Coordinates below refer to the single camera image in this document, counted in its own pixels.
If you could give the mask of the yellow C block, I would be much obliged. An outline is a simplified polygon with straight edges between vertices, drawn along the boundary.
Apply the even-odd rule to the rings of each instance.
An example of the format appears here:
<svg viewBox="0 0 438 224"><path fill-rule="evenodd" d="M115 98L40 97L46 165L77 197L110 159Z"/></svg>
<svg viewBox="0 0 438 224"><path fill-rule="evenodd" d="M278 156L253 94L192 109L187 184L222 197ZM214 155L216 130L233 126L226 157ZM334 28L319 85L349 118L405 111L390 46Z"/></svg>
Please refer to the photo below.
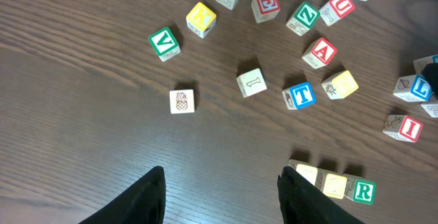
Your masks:
<svg viewBox="0 0 438 224"><path fill-rule="evenodd" d="M287 165L292 167L312 185L315 185L318 176L318 169L316 167L294 159L289 159Z"/></svg>

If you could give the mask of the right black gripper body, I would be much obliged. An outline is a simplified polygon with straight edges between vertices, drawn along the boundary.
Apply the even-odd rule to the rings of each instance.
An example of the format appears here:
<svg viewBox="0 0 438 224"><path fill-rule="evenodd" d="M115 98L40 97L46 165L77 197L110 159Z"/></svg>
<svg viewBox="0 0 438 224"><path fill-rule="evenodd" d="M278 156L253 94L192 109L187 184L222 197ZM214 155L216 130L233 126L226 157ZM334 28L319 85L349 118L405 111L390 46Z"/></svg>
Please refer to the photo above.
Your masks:
<svg viewBox="0 0 438 224"><path fill-rule="evenodd" d="M433 92L438 95L438 63L427 64L422 70L422 75L430 84Z"/></svg>

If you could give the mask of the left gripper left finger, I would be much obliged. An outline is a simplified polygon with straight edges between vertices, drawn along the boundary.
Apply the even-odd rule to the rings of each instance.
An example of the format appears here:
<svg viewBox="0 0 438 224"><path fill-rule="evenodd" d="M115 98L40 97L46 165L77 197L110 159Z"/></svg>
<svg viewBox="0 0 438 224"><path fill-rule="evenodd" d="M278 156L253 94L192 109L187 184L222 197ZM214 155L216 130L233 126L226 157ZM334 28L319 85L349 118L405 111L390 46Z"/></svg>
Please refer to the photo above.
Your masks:
<svg viewBox="0 0 438 224"><path fill-rule="evenodd" d="M162 224L165 207L164 168L155 166L81 224Z"/></svg>

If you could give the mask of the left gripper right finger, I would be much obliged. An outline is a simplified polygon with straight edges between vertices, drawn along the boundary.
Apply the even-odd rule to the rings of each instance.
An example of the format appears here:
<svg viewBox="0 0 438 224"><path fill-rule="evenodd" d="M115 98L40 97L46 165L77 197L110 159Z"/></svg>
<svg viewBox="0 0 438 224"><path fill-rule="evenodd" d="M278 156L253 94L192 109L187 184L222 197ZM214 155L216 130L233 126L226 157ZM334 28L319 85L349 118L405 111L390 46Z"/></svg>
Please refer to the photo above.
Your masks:
<svg viewBox="0 0 438 224"><path fill-rule="evenodd" d="M363 224L290 166L278 176L277 187L284 224Z"/></svg>

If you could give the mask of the yellow O block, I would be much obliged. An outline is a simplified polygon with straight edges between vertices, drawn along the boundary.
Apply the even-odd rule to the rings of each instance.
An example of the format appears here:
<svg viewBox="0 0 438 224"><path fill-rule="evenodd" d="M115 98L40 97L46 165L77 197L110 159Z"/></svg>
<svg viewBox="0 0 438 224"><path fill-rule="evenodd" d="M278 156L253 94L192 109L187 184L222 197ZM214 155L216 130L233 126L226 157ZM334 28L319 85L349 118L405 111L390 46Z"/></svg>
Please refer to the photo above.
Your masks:
<svg viewBox="0 0 438 224"><path fill-rule="evenodd" d="M335 172L318 169L315 187L327 197L343 199L347 178Z"/></svg>

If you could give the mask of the green R block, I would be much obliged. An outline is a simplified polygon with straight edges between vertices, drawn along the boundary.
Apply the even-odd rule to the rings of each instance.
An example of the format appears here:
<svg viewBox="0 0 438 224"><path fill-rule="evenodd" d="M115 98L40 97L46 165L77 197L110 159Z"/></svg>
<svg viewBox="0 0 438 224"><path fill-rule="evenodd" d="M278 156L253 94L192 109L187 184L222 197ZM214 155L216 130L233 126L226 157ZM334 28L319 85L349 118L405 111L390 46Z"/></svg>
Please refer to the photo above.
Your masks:
<svg viewBox="0 0 438 224"><path fill-rule="evenodd" d="M344 174L347 179L344 196L349 200L372 205L376 193L376 183L355 175Z"/></svg>

